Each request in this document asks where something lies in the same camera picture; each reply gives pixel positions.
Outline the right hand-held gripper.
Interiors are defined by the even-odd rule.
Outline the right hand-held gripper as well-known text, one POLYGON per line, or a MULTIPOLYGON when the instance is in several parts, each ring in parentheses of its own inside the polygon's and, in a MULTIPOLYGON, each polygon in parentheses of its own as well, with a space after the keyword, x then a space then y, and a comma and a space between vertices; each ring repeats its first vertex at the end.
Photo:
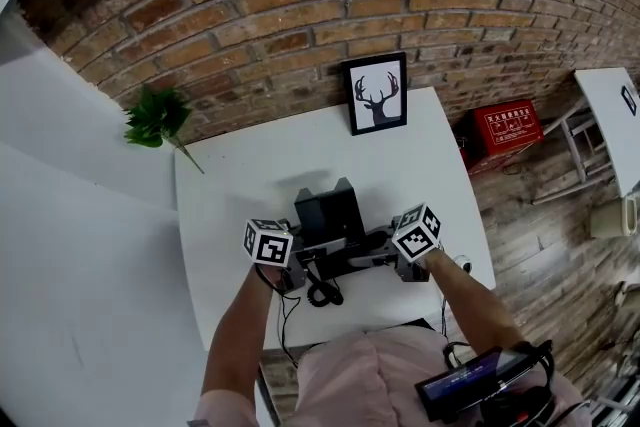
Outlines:
POLYGON ((393 225, 380 226, 367 233, 368 247, 395 247, 395 252, 368 253, 349 259, 353 268, 395 267, 404 282, 428 282, 429 272, 420 260, 439 248, 441 221, 426 203, 405 211, 393 225))

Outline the person's left forearm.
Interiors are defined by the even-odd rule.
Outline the person's left forearm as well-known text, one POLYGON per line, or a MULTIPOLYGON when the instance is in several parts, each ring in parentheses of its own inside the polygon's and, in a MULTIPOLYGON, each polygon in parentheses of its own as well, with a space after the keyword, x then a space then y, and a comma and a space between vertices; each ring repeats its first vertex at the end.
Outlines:
POLYGON ((221 318, 209 349, 201 393, 233 392, 255 405, 255 383, 263 352, 273 288, 250 270, 221 318))

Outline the red fire extinguisher box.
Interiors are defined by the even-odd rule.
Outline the red fire extinguisher box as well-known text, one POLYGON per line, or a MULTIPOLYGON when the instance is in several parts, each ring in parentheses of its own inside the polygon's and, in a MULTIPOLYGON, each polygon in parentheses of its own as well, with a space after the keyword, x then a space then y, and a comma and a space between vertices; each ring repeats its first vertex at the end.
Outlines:
POLYGON ((455 125, 454 136, 470 176, 500 167, 544 138, 531 100, 472 109, 455 125))

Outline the black box device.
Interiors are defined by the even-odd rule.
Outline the black box device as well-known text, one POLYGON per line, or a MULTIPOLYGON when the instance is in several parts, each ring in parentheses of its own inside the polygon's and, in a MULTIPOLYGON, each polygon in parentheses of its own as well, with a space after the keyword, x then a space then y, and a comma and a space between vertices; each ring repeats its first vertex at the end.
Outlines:
POLYGON ((345 266, 314 264, 321 280, 331 280, 364 269, 353 268, 349 259, 365 255, 366 232, 361 218, 355 190, 342 177, 333 190, 314 194, 308 188, 299 191, 294 203, 300 221, 299 236, 306 243, 322 243, 345 237, 342 251, 348 257, 345 266))

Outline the person's right forearm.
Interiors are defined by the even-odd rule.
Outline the person's right forearm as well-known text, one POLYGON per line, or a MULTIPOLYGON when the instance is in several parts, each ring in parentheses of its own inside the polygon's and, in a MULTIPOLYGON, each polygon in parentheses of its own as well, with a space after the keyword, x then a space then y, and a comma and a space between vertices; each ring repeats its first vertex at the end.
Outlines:
POLYGON ((476 354, 492 348, 512 348, 525 342, 517 324, 499 298, 440 249, 424 257, 427 270, 476 354))

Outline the black framed deer picture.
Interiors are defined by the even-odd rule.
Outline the black framed deer picture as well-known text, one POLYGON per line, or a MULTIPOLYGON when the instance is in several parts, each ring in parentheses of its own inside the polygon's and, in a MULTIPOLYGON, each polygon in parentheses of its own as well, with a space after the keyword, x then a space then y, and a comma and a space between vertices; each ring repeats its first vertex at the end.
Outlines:
POLYGON ((405 52, 344 61, 340 70, 353 136, 407 123, 405 52))

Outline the white desk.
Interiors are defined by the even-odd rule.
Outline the white desk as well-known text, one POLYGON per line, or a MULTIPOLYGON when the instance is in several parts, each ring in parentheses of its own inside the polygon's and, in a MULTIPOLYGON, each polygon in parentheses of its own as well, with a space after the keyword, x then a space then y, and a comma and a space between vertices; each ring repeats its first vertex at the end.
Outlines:
POLYGON ((194 143, 175 159, 179 226, 188 286, 204 345, 234 299, 251 261, 242 240, 250 218, 295 221, 307 188, 340 178, 353 186, 366 229, 426 203, 441 221, 447 254, 496 285, 484 226, 444 110, 431 88, 407 95, 402 127, 355 136, 334 106, 194 143))

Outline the green plant sprig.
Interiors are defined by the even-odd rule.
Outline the green plant sprig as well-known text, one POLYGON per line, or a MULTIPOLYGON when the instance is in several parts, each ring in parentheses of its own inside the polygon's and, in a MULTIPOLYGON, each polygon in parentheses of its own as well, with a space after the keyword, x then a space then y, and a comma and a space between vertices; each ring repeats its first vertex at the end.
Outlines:
POLYGON ((160 148, 167 142, 203 174, 204 170, 179 136, 191 112, 187 102, 174 89, 155 91, 143 86, 138 102, 127 110, 128 129, 124 138, 129 144, 146 148, 160 148))

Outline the person's pink shirt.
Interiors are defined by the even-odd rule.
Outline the person's pink shirt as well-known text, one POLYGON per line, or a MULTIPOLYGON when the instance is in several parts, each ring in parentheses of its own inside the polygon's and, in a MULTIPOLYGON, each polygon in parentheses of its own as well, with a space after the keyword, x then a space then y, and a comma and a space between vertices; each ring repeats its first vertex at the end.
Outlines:
MULTIPOLYGON (((447 370, 445 338, 432 329, 398 326, 356 332, 308 350, 297 372, 298 400, 281 427, 476 427, 479 408, 446 425, 430 422, 414 385, 447 370)), ((556 373, 553 414, 583 397, 556 373)), ((259 427, 255 408, 228 390, 205 393, 189 427, 259 427)))

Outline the white table with slanted legs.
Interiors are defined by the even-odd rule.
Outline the white table with slanted legs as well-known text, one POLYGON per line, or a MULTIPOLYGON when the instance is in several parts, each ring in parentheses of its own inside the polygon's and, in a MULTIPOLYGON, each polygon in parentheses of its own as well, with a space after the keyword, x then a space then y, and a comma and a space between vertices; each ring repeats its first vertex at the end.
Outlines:
POLYGON ((573 72, 581 96, 543 133, 561 131, 576 168, 578 181, 532 200, 547 203, 600 183, 614 182, 618 194, 631 195, 640 183, 640 92, 626 69, 601 68, 573 72), (626 85, 638 105, 632 116, 621 97, 626 85))

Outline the cream plastic chair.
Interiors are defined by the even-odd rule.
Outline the cream plastic chair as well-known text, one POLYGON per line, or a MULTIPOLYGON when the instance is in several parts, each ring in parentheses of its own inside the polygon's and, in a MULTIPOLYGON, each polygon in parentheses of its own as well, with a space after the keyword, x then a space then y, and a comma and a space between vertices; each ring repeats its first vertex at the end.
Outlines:
POLYGON ((630 237, 637 233, 638 226, 637 198, 633 194, 597 205, 589 216, 592 238, 630 237))

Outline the black and white label card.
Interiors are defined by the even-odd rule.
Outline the black and white label card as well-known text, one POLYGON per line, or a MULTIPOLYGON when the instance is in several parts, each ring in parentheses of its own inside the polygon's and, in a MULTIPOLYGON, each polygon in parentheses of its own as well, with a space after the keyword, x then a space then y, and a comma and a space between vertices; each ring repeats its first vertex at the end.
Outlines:
POLYGON ((624 102, 626 103, 629 111, 631 112, 631 115, 636 116, 638 112, 638 105, 630 89, 626 85, 623 85, 621 87, 620 94, 624 102))

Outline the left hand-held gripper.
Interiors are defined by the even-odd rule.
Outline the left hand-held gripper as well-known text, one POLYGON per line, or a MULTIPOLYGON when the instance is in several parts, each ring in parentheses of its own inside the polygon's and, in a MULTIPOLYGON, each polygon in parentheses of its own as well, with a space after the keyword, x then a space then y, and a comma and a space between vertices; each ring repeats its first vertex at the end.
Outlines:
POLYGON ((259 276, 278 293, 303 288, 306 281, 303 267, 309 267, 312 263, 332 267, 348 264, 348 257, 339 251, 347 245, 345 237, 322 243, 306 243, 300 239, 298 260, 293 252, 294 242, 294 236, 277 221, 246 221, 243 248, 259 276))

